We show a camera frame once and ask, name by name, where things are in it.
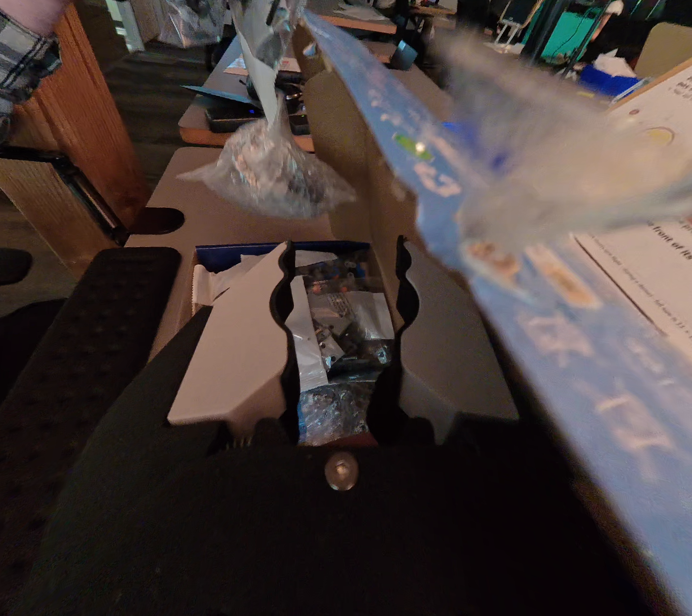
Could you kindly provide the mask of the black flat device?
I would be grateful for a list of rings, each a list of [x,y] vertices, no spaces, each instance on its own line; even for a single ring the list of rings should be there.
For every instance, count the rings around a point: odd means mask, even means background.
[[[216,134],[231,134],[239,128],[264,119],[264,110],[242,102],[213,105],[205,109],[209,131]]]

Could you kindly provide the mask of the printed instruction sheet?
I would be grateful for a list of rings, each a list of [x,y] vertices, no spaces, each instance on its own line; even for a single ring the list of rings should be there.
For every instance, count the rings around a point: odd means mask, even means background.
[[[627,117],[663,155],[691,156],[691,60],[619,102]],[[671,344],[691,357],[691,205],[673,222],[579,234],[577,243]]]

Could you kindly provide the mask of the person's left forearm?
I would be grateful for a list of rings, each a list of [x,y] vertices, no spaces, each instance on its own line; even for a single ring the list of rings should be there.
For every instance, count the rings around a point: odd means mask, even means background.
[[[1,13],[1,144],[10,136],[14,107],[61,65],[56,35],[39,35]]]

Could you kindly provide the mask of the wood-edged desk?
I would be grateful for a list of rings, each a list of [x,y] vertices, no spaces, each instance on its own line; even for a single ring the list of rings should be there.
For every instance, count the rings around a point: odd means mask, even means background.
[[[204,88],[225,93],[247,95],[245,76],[226,73],[226,68],[241,54],[241,46],[238,38],[233,39],[219,63],[212,70]],[[214,99],[205,94],[195,94],[191,104],[187,107],[178,121],[179,134],[183,142],[190,146],[222,147],[229,134],[213,133],[208,127],[205,111],[214,105]]]

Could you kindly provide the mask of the green cloth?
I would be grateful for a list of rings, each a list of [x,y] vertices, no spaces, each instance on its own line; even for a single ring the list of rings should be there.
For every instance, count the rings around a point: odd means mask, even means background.
[[[568,63],[587,37],[599,11],[597,7],[582,5],[564,11],[541,53],[541,61],[550,66]]]

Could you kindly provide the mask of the blue robot kit box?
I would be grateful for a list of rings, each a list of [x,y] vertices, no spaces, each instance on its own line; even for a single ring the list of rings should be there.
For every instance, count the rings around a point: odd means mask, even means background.
[[[399,290],[397,240],[426,252],[475,300],[522,396],[551,422],[625,534],[636,575],[661,612],[691,614],[691,362],[621,293],[569,233],[505,252],[461,248],[455,215],[476,178],[459,160],[451,96],[443,123],[359,42],[311,16],[293,41],[316,157],[355,191],[332,231],[363,230],[386,291]],[[368,427],[400,439],[399,346]]]

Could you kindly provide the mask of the blue tissue box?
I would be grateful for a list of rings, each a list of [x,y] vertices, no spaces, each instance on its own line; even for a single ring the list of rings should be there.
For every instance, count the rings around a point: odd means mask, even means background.
[[[640,81],[626,59],[613,52],[600,54],[592,63],[584,65],[578,80],[586,89],[611,98],[625,93]]]

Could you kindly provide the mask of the pile of parts bags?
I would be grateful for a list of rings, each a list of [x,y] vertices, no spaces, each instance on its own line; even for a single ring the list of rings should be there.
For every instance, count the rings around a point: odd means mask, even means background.
[[[230,285],[278,245],[212,248],[226,251],[226,269],[202,263],[192,280],[194,310],[212,306]],[[377,276],[370,276],[367,244],[298,244],[287,318],[300,374],[298,439],[320,441],[364,428],[369,383],[391,362],[394,328]]]

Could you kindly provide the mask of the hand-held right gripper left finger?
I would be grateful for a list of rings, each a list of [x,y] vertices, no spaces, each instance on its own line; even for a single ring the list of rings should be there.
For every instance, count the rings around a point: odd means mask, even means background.
[[[300,374],[287,326],[295,261],[294,244],[280,243],[214,300],[169,410],[172,426],[223,422],[245,438],[272,418],[298,439]]]

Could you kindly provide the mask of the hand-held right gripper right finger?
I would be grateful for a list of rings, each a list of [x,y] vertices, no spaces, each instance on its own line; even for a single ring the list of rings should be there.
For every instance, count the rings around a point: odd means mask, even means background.
[[[444,444],[467,418],[515,423],[520,415],[470,292],[426,252],[397,240],[402,318],[398,404]]]

